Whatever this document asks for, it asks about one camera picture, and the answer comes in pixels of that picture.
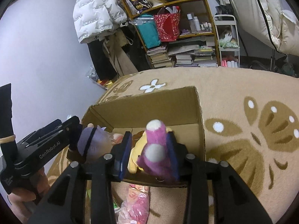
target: screw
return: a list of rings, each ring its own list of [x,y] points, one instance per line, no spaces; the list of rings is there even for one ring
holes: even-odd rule
[[[110,154],[110,153],[107,153],[104,155],[105,160],[110,160],[111,158],[112,158],[112,154]]]
[[[189,159],[189,160],[192,160],[192,159],[195,158],[195,155],[192,154],[192,153],[188,153],[188,154],[186,155],[186,158]]]
[[[221,161],[220,165],[223,167],[228,167],[228,162],[227,161]]]
[[[71,162],[71,167],[77,167],[79,165],[79,163],[77,161],[73,161]]]

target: plush doll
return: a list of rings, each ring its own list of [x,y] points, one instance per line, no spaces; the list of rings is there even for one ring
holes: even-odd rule
[[[137,165],[150,175],[166,181],[174,180],[166,145],[166,126],[155,119],[147,124],[145,132],[147,143],[138,157]]]
[[[123,134],[112,134],[104,130],[105,127],[94,127],[93,124],[82,130],[77,149],[86,162],[94,162],[102,155],[109,153],[114,144],[120,143]]]
[[[171,128],[166,127],[166,132],[172,131]],[[132,174],[137,172],[137,169],[143,171],[141,167],[137,165],[138,157],[141,155],[144,146],[147,143],[147,134],[146,131],[143,132],[141,138],[136,142],[135,146],[131,150],[129,163],[128,163],[128,171]]]

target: teal bag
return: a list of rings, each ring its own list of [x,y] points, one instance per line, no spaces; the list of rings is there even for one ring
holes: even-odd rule
[[[152,15],[144,14],[140,17],[152,17]],[[159,34],[156,28],[156,23],[154,20],[143,25],[137,25],[140,35],[145,43],[145,46],[150,49],[152,47],[159,46],[161,41],[159,40]]]

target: human hand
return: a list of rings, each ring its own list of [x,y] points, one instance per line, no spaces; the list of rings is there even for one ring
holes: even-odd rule
[[[44,173],[44,167],[42,167],[37,173],[40,175],[40,177],[36,189],[40,196],[44,196],[44,194],[46,194],[50,189],[48,178]],[[34,201],[35,199],[35,194],[24,188],[14,188],[12,193],[8,195],[12,212],[23,224],[27,223],[29,217],[31,216],[31,212],[25,207],[23,202]]]

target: white wall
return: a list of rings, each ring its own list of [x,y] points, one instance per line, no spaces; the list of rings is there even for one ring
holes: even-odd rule
[[[68,114],[82,117],[104,90],[73,22],[76,0],[17,0],[0,20],[0,85],[12,84],[17,140]]]

